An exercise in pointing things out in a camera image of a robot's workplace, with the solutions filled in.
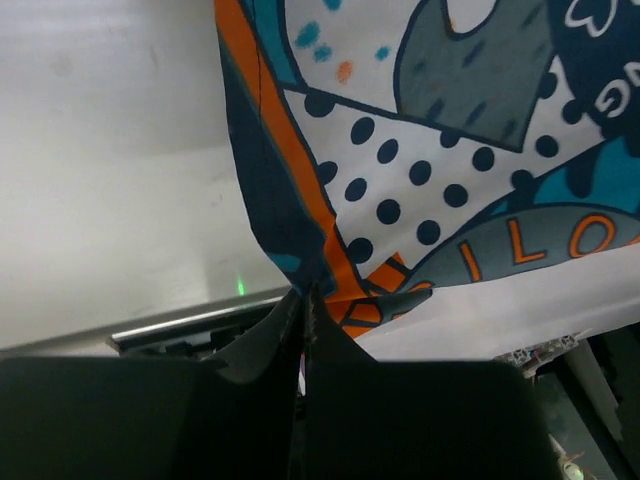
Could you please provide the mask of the colourful patterned shorts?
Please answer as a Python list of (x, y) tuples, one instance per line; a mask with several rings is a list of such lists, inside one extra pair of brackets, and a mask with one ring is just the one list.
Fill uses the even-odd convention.
[(255, 238), (351, 337), (639, 241), (635, 1), (218, 1)]

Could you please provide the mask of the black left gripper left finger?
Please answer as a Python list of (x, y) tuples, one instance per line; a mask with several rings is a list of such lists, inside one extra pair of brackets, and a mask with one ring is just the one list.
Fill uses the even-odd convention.
[(300, 355), (300, 296), (204, 360), (6, 358), (5, 479), (284, 479)]

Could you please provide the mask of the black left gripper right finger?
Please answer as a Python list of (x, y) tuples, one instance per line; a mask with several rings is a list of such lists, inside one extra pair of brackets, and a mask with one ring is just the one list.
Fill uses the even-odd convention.
[(496, 361), (378, 361), (305, 299), (310, 479), (559, 479), (531, 385)]

